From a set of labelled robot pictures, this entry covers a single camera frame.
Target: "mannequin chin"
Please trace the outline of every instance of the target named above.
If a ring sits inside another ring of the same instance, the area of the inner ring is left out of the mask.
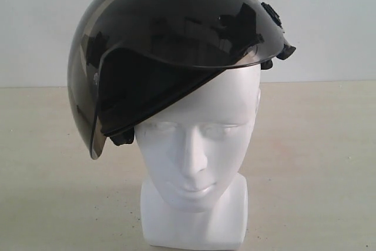
[[[243,241],[248,196],[238,171],[259,103],[260,65],[232,69],[135,127],[149,173],[141,213],[151,245],[220,250]]]

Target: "welding helmet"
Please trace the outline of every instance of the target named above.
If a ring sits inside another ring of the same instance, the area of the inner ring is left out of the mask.
[[[295,47],[258,0],[93,0],[70,48],[68,94],[92,159],[226,69],[287,59]]]

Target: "white mannequin head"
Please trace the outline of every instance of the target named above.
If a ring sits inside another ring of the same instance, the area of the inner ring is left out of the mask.
[[[150,178],[184,212],[217,203],[243,162],[260,102],[260,65],[231,69],[135,127]]]

